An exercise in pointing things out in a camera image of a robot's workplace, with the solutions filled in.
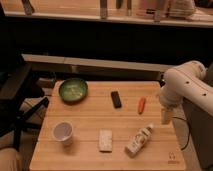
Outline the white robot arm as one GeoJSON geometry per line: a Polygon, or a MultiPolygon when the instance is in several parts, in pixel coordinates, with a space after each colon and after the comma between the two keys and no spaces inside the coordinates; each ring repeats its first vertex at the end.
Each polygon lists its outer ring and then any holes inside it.
{"type": "Polygon", "coordinates": [[[184,98],[213,116],[213,87],[203,81],[207,69],[199,61],[189,61],[169,68],[163,75],[165,85],[159,91],[161,123],[169,124],[174,108],[184,98]]]}

